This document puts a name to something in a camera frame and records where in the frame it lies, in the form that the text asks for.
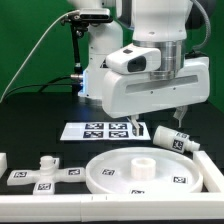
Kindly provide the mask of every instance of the printed marker sheet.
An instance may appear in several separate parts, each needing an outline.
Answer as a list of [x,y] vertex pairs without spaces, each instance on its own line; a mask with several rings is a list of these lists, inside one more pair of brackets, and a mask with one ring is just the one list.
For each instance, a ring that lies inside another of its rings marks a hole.
[[143,126],[144,135],[136,137],[128,122],[67,123],[61,141],[150,140],[146,124],[139,124]]

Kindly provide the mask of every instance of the white cylinder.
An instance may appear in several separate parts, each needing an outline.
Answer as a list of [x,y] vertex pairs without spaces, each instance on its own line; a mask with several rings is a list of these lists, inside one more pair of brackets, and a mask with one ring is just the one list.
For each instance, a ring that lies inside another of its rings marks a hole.
[[156,161],[150,158],[135,158],[131,161],[131,176],[135,180],[151,180],[156,174]]
[[54,158],[51,156],[44,156],[40,159],[40,172],[41,175],[51,175],[55,172],[56,167],[54,164]]
[[133,40],[167,42],[186,39],[189,0],[133,0]]
[[200,144],[190,141],[189,135],[175,130],[159,126],[156,130],[153,144],[175,152],[184,153],[187,151],[198,151]]

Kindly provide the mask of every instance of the white cable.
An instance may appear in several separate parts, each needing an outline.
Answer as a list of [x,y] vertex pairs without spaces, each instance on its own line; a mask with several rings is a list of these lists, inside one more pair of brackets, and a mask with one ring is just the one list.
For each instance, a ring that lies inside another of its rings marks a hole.
[[65,16],[75,13],[77,11],[71,11],[68,12],[62,16],[60,16],[57,20],[55,20],[50,26],[49,28],[44,32],[44,34],[42,35],[42,37],[39,39],[39,41],[36,43],[36,45],[34,46],[33,50],[29,53],[29,55],[27,56],[27,58],[25,59],[25,61],[23,62],[23,64],[20,66],[19,70],[16,72],[16,74],[14,75],[14,77],[12,78],[12,80],[10,81],[10,83],[8,84],[8,86],[6,87],[5,91],[3,92],[2,96],[1,96],[1,100],[0,103],[2,103],[5,95],[7,94],[8,90],[10,89],[10,87],[12,86],[12,84],[14,83],[14,81],[16,80],[16,78],[19,76],[20,72],[22,71],[22,69],[24,68],[24,66],[27,64],[28,60],[31,58],[31,56],[33,55],[34,51],[37,49],[37,47],[40,45],[40,43],[42,42],[42,40],[45,38],[45,36],[48,34],[48,32],[53,28],[53,26],[60,21],[61,19],[63,19]]

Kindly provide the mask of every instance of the cable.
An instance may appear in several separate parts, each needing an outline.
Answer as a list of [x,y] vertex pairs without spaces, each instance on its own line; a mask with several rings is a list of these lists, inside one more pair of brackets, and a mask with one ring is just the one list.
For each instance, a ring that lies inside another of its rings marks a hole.
[[46,83],[45,85],[43,85],[43,86],[38,90],[38,93],[43,92],[43,91],[49,86],[48,84],[53,84],[53,83],[60,82],[60,81],[62,81],[62,80],[66,80],[66,79],[71,79],[71,77],[70,77],[70,76],[64,76],[64,77],[59,77],[59,78],[53,79],[53,80],[49,81],[48,83]]
[[54,83],[49,83],[49,84],[34,84],[34,85],[26,85],[26,86],[20,86],[15,89],[12,89],[9,91],[7,94],[4,95],[4,98],[2,99],[2,102],[13,92],[16,92],[20,89],[26,89],[26,88],[32,88],[32,87],[41,87],[41,86],[72,86],[73,84],[54,84]]
[[205,20],[205,26],[206,26],[205,40],[201,44],[193,46],[193,51],[196,51],[196,50],[202,49],[203,47],[205,47],[207,45],[207,43],[211,37],[211,23],[210,23],[209,17],[207,15],[205,9],[203,8],[203,6],[197,0],[191,0],[191,1],[198,7],[200,12],[202,13],[204,20]]
[[31,52],[29,53],[29,55],[27,56],[27,58],[25,59],[25,61],[23,62],[23,64],[20,66],[19,70],[16,72],[16,74],[14,75],[14,77],[12,78],[12,80],[10,81],[10,83],[8,84],[8,86],[6,87],[5,91],[3,92],[2,96],[1,96],[1,100],[0,103],[2,103],[5,95],[7,94],[8,90],[10,89],[10,87],[12,86],[12,84],[14,83],[14,81],[16,80],[16,78],[19,76],[20,72],[22,71],[22,69],[24,68],[24,66],[27,64],[28,60],[31,58],[31,56],[33,55],[34,51],[37,49],[37,47],[40,45],[40,43],[42,42],[42,40],[45,38],[45,36],[49,33],[49,31],[54,27],[54,25],[59,22],[61,19],[63,19],[65,16],[68,16],[69,14],[73,14],[76,13],[77,11],[71,11],[68,12],[62,16],[60,16],[58,19],[56,19],[50,26],[49,28],[44,32],[44,34],[42,35],[42,37],[39,39],[39,41],[36,43],[36,45],[34,46],[34,48],[31,50]]

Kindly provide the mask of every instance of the black cable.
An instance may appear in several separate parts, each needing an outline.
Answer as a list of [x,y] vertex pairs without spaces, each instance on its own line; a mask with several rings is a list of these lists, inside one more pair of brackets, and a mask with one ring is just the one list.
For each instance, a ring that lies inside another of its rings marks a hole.
[[53,80],[49,81],[48,83],[46,83],[45,85],[43,85],[43,86],[38,90],[38,93],[43,92],[43,91],[49,86],[48,84],[53,84],[53,83],[60,82],[60,81],[62,81],[62,80],[66,80],[66,79],[71,79],[71,77],[70,77],[70,76],[63,76],[63,77],[59,77],[59,78],[53,79]]
[[32,87],[41,87],[41,86],[72,86],[73,84],[54,84],[54,83],[49,83],[49,84],[35,84],[35,85],[27,85],[27,86],[20,86],[17,88],[12,89],[11,91],[9,91],[3,98],[2,102],[4,102],[4,100],[11,95],[13,92],[16,92],[20,89],[26,89],[26,88],[32,88]]

